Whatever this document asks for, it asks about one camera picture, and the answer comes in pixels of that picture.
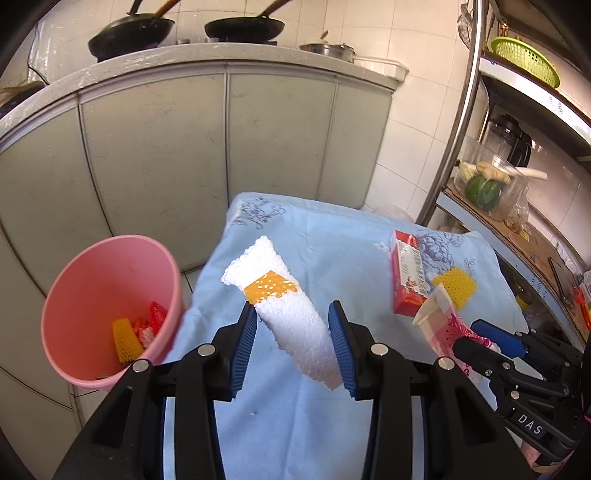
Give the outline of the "white foam fruit net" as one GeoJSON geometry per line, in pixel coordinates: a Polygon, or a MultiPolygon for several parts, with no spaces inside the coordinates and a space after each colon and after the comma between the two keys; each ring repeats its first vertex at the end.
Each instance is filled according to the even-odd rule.
{"type": "Polygon", "coordinates": [[[229,263],[221,282],[242,291],[280,350],[305,376],[335,390],[342,385],[328,323],[265,235],[229,263]]]}

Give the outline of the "right black wok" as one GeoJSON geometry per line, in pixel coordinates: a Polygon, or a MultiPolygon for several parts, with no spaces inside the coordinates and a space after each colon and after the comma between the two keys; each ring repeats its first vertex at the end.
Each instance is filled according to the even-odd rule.
{"type": "Polygon", "coordinates": [[[284,29],[283,21],[270,17],[290,0],[273,1],[257,16],[228,17],[213,20],[204,26],[208,38],[219,42],[263,44],[270,42],[284,29]]]}

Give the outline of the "kitchen counter cabinet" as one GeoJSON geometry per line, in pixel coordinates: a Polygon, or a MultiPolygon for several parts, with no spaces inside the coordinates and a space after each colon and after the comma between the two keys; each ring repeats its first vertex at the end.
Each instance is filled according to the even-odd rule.
{"type": "Polygon", "coordinates": [[[41,311],[91,244],[162,243],[197,270],[239,193],[359,208],[398,81],[296,49],[187,44],[114,58],[43,87],[1,120],[1,428],[50,477],[79,430],[41,311]]]}

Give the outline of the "yellow foam fruit net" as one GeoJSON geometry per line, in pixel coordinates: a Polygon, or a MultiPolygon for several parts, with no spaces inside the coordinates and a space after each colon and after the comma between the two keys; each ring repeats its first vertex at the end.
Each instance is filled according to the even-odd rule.
{"type": "Polygon", "coordinates": [[[132,363],[142,355],[144,349],[128,318],[112,322],[112,335],[117,358],[121,364],[132,363]]]}

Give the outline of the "black smartphone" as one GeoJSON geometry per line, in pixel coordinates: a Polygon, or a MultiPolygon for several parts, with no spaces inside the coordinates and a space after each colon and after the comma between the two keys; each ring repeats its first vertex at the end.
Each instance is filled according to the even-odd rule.
{"type": "Polygon", "coordinates": [[[571,272],[560,262],[549,257],[548,263],[557,283],[561,301],[569,308],[574,307],[573,300],[573,279],[571,272]]]}

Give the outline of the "black wok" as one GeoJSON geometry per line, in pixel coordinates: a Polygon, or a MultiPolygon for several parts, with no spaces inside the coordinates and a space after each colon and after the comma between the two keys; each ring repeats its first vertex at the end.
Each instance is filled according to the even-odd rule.
{"type": "Polygon", "coordinates": [[[154,13],[139,13],[142,0],[135,0],[125,17],[109,23],[88,43],[98,62],[129,53],[156,48],[169,34],[174,21],[164,15],[179,3],[166,1],[154,13]]]}
{"type": "Polygon", "coordinates": [[[270,42],[284,29],[283,21],[270,17],[290,0],[273,1],[257,16],[228,17],[213,20],[204,26],[208,38],[219,42],[263,44],[270,42]]]}

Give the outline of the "green bell pepper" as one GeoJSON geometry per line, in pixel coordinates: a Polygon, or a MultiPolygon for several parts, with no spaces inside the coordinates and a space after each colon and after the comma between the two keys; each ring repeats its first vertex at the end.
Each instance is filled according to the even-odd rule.
{"type": "Polygon", "coordinates": [[[473,176],[467,183],[464,194],[477,208],[489,212],[499,203],[502,188],[494,180],[486,180],[481,174],[473,176]]]}

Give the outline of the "metal shelf rack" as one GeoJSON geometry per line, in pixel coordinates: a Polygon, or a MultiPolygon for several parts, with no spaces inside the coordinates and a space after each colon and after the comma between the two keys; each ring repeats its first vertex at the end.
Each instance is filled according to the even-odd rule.
{"type": "Polygon", "coordinates": [[[470,1],[458,30],[468,63],[443,160],[419,222],[458,207],[497,236],[539,232],[590,268],[590,42],[567,32],[550,1],[470,1]],[[465,187],[477,163],[521,170],[494,205],[465,187]]]}

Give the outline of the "left black wok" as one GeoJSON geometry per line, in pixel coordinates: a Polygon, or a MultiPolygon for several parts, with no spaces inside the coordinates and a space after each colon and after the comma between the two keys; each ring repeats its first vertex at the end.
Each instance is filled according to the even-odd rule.
{"type": "Polygon", "coordinates": [[[156,48],[169,34],[174,21],[164,15],[179,3],[166,1],[154,13],[139,13],[142,0],[135,0],[125,17],[109,23],[88,43],[98,62],[129,53],[156,48]]]}

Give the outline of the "pink plastic bucket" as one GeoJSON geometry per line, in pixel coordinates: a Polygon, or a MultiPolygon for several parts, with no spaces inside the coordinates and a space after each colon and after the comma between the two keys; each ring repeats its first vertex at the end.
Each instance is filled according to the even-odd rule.
{"type": "Polygon", "coordinates": [[[69,383],[108,390],[126,366],[118,361],[112,322],[167,317],[142,357],[160,364],[184,312],[179,267],[161,243],[141,235],[102,240],[79,253],[53,282],[43,305],[41,339],[53,369],[69,383]]]}

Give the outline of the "steel pot with lid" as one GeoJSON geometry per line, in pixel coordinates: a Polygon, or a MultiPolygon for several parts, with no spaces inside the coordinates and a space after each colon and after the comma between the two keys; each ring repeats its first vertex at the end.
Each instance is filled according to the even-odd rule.
{"type": "Polygon", "coordinates": [[[320,41],[308,44],[301,44],[301,51],[315,53],[329,58],[342,60],[348,63],[354,63],[356,51],[346,43],[330,43],[327,38],[329,30],[322,32],[320,41]]]}

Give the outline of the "red white medicine box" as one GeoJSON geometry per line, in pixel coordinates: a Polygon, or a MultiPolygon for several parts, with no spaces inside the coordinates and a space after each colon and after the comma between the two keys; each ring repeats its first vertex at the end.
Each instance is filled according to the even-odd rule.
{"type": "Polygon", "coordinates": [[[417,238],[396,230],[391,252],[393,312],[414,317],[430,295],[417,238]]]}

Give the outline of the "red plastic snack bag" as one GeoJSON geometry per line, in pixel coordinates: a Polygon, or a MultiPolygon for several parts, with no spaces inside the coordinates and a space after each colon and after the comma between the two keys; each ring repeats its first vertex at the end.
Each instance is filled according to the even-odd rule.
{"type": "Polygon", "coordinates": [[[151,302],[146,318],[137,317],[132,323],[133,332],[140,345],[147,349],[161,329],[167,310],[157,302],[151,302]]]}

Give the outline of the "pink white wrapper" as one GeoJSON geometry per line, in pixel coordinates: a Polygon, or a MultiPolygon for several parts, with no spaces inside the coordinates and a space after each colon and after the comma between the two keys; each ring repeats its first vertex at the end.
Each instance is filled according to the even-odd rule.
{"type": "Polygon", "coordinates": [[[455,356],[453,352],[455,342],[462,337],[467,337],[486,348],[500,352],[493,341],[478,335],[464,323],[442,285],[438,285],[423,303],[414,317],[413,324],[420,329],[438,357],[452,358],[475,385],[482,381],[483,376],[455,356]]]}

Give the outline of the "small yellow foam net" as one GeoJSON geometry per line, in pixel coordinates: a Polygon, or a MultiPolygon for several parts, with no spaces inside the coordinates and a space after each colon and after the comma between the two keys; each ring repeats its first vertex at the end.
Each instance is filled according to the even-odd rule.
{"type": "Polygon", "coordinates": [[[459,267],[436,276],[432,283],[434,286],[442,285],[458,310],[463,309],[477,291],[476,281],[459,267]]]}

